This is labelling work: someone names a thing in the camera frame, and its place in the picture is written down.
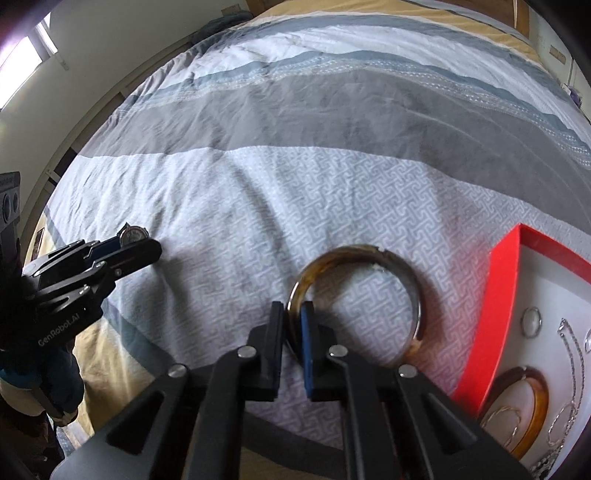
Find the dark clothes pile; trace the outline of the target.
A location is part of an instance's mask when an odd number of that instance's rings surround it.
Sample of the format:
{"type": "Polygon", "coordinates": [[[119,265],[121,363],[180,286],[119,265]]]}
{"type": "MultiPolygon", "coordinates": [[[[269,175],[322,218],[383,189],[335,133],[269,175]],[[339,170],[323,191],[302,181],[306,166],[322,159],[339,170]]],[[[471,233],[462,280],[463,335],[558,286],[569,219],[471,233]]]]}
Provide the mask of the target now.
{"type": "Polygon", "coordinates": [[[222,32],[228,28],[232,28],[242,23],[248,22],[254,18],[252,12],[239,10],[235,13],[228,15],[222,15],[221,17],[215,18],[208,21],[205,25],[199,28],[190,36],[190,43],[192,45],[197,44],[205,39],[222,32]]]}

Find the purple tissue box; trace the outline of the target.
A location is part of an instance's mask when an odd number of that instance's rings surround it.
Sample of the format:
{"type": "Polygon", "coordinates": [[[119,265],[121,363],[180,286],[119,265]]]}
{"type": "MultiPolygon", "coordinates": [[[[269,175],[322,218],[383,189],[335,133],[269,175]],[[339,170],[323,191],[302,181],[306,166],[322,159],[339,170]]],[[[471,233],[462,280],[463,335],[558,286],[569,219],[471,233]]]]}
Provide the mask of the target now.
{"type": "Polygon", "coordinates": [[[570,97],[578,108],[582,106],[582,98],[579,92],[573,86],[570,86],[570,97]]]}

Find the wooden headboard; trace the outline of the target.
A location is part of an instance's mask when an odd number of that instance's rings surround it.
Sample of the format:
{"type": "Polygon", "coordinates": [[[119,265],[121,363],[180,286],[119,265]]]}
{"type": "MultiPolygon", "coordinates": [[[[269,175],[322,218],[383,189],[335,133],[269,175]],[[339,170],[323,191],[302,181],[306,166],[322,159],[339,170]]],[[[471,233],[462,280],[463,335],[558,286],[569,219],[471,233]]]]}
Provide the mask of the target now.
{"type": "Polygon", "coordinates": [[[482,15],[485,20],[494,20],[529,36],[530,11],[525,1],[287,1],[287,7],[279,7],[281,1],[246,1],[254,16],[267,10],[287,13],[356,12],[394,13],[426,16],[424,10],[445,10],[457,15],[482,15]]]}

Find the tortoiseshell bangle in box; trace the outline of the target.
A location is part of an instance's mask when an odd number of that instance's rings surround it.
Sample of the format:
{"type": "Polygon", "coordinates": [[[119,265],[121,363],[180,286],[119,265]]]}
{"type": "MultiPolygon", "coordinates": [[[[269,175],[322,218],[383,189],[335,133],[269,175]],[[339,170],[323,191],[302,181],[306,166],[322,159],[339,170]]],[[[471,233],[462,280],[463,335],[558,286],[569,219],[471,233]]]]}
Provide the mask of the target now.
{"type": "Polygon", "coordinates": [[[518,366],[500,374],[492,383],[484,406],[478,415],[485,428],[494,419],[512,413],[517,423],[503,446],[513,457],[521,460],[533,447],[544,426],[549,412],[550,392],[548,383],[536,368],[518,366]],[[518,384],[529,389],[530,406],[523,413],[517,406],[501,405],[498,401],[518,384]]]}

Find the striped bed duvet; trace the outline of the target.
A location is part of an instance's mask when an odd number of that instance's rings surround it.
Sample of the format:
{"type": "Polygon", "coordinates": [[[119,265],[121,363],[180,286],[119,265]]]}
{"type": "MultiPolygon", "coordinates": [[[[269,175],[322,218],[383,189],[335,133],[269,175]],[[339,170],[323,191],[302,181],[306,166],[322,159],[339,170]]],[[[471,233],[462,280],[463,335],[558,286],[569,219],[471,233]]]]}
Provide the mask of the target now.
{"type": "Polygon", "coordinates": [[[94,433],[169,365],[211,364],[304,266],[373,244],[427,295],[417,360],[465,369],[490,250],[517,224],[590,253],[590,125],[512,28],[433,3],[290,1],[200,42],[110,115],[58,182],[47,247],[146,228],[75,354],[94,433]]]}

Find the tortoiseshell bangle outside box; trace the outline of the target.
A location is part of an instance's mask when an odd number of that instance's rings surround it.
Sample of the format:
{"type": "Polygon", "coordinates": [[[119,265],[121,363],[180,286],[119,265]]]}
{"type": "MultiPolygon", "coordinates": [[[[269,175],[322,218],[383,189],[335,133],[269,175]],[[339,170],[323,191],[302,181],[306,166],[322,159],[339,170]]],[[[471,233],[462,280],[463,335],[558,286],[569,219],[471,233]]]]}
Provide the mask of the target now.
{"type": "Polygon", "coordinates": [[[304,359],[301,312],[315,303],[318,321],[335,335],[386,366],[410,359],[421,348],[426,304],[418,275],[393,252],[372,245],[332,249],[308,263],[287,297],[286,341],[304,359]]]}

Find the red jewelry box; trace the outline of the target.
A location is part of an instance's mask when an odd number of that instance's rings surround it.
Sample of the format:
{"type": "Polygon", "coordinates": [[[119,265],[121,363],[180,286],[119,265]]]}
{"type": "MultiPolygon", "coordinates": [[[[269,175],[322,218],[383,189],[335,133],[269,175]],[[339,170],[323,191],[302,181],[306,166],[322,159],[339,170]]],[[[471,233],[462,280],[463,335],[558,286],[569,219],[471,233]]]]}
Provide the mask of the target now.
{"type": "MultiPolygon", "coordinates": [[[[493,381],[518,366],[538,369],[549,412],[520,460],[536,479],[590,476],[590,263],[520,224],[491,251],[475,343],[454,394],[478,420],[493,381]]],[[[518,384],[499,401],[530,406],[518,384]]]]}

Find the wall switch plate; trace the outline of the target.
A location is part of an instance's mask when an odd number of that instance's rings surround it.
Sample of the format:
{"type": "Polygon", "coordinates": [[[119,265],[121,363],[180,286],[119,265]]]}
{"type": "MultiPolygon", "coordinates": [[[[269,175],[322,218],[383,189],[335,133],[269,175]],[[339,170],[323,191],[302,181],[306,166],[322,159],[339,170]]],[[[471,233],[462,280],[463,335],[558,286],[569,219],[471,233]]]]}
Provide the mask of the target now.
{"type": "Polygon", "coordinates": [[[559,50],[557,47],[555,47],[554,45],[551,45],[549,47],[549,54],[555,58],[558,62],[560,62],[561,64],[565,65],[567,62],[567,56],[561,51],[559,50]]]}

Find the window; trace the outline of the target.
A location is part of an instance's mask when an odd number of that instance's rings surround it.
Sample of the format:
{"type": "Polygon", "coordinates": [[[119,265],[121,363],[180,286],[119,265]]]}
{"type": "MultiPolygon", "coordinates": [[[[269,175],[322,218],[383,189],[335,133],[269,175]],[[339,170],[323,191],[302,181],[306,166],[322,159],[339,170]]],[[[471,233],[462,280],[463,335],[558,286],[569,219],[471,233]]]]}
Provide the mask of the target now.
{"type": "Polygon", "coordinates": [[[20,40],[1,64],[1,108],[4,108],[35,70],[58,53],[51,34],[48,13],[20,40]]]}

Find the thin silver bangle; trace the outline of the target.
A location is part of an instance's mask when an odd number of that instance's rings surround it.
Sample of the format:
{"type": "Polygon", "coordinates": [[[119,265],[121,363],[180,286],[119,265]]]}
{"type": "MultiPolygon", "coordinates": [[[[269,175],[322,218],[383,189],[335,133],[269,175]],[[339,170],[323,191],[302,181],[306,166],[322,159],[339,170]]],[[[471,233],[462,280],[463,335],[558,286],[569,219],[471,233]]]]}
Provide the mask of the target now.
{"type": "Polygon", "coordinates": [[[521,410],[504,405],[489,412],[481,421],[481,427],[503,447],[508,449],[514,443],[521,423],[521,410]]]}

